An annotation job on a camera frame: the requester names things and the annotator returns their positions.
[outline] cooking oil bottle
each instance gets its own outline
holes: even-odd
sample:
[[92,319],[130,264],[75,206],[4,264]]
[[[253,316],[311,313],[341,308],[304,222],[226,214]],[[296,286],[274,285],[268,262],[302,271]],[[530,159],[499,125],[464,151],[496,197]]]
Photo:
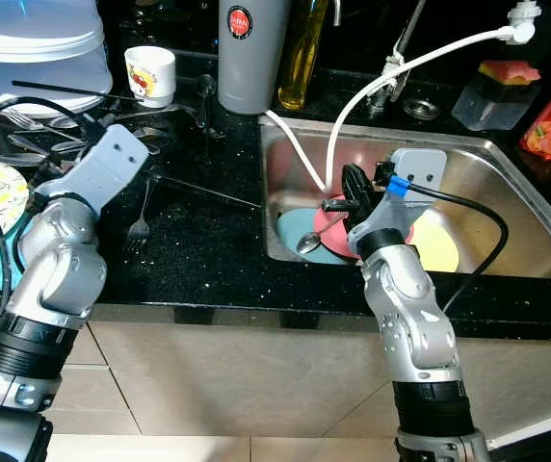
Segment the cooking oil bottle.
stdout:
[[[293,11],[282,60],[281,86],[277,91],[279,102],[286,109],[298,110],[305,105],[328,5],[329,0],[303,0]],[[339,23],[340,1],[335,0],[333,25]]]

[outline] white hose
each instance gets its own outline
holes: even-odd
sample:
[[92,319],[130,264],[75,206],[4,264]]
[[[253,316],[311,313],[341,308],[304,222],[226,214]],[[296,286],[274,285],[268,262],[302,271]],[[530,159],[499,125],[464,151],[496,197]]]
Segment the white hose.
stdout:
[[340,132],[340,129],[342,128],[342,125],[344,124],[344,120],[346,119],[348,114],[353,110],[354,106],[356,106],[356,104],[359,101],[361,101],[367,94],[380,88],[389,79],[393,79],[394,77],[397,77],[398,75],[404,72],[407,72],[420,64],[427,63],[428,61],[438,58],[439,56],[445,55],[459,48],[462,48],[463,46],[470,45],[478,41],[483,41],[488,39],[510,39],[513,36],[514,31],[515,29],[512,26],[504,26],[494,31],[482,32],[474,36],[462,38],[461,40],[454,41],[453,43],[449,43],[448,45],[445,45],[441,48],[431,51],[430,53],[427,53],[423,56],[420,56],[419,58],[416,58],[410,61],[409,63],[405,63],[398,67],[395,67],[394,69],[388,72],[385,72],[384,74],[382,74],[381,77],[379,77],[378,79],[370,82],[368,85],[363,87],[363,89],[361,89],[353,97],[353,99],[351,99],[347,103],[347,105],[344,107],[344,109],[342,110],[338,118],[335,120],[335,123],[333,124],[333,128],[331,129],[331,135],[329,136],[329,143],[327,147],[327,162],[326,162],[325,185],[324,185],[325,188],[324,189],[321,188],[321,191],[329,191],[331,189],[331,184],[333,183],[333,160],[335,157],[335,142],[337,141],[337,136]]
[[326,192],[327,189],[325,188],[325,183],[323,183],[323,180],[321,180],[321,177],[316,172],[316,169],[310,162],[310,160],[307,158],[305,153],[303,152],[302,146],[299,144],[299,141],[297,140],[297,137],[293,133],[293,131],[290,129],[290,127],[286,124],[284,120],[282,120],[279,115],[274,113],[273,111],[269,110],[265,113],[271,120],[273,120],[279,128],[283,130],[283,132],[286,134],[288,139],[293,144],[293,147],[295,148],[295,151],[297,152],[297,155],[302,160],[303,166],[307,170],[307,172],[312,177],[312,180],[314,180],[314,183],[316,183],[316,186],[318,187],[321,192]]

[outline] white mug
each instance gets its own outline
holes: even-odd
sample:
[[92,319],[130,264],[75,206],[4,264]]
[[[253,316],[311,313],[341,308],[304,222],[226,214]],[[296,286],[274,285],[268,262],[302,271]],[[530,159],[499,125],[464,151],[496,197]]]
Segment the white mug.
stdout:
[[158,46],[135,46],[123,54],[128,82],[139,104],[164,108],[175,93],[175,55]]

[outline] blue tape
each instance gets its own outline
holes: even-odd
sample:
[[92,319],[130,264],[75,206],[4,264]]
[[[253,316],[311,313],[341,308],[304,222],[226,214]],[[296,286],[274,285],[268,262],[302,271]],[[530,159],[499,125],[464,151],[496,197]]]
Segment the blue tape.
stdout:
[[389,185],[387,186],[387,191],[389,193],[404,198],[404,196],[407,194],[409,184],[410,182],[405,180],[404,178],[393,175],[391,176],[391,181],[389,181]]

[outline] gray thermos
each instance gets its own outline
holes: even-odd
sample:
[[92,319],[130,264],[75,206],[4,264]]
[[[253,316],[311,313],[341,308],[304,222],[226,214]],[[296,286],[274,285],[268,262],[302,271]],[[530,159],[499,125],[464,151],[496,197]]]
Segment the gray thermos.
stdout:
[[237,114],[272,103],[290,0],[220,0],[218,101]]

